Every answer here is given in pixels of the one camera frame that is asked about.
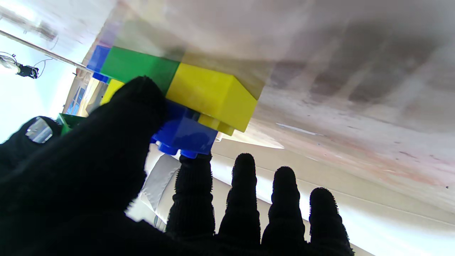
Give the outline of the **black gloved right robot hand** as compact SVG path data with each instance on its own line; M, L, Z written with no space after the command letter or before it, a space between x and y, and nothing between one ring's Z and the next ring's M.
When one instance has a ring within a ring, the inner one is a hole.
M7 176L34 152L60 137L62 126L54 119L36 116L25 122L0 145L0 175Z

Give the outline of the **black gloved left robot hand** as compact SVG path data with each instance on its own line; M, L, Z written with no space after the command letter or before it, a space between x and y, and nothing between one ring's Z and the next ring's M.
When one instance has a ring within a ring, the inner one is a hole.
M304 238L294 171L273 180L262 232L256 165L239 154L225 215L215 232L211 155L180 157L165 232L126 215L146 181L150 139L167 117L166 100L146 76L124 84L73 130L1 178L2 256L353 256L334 196L309 196Z

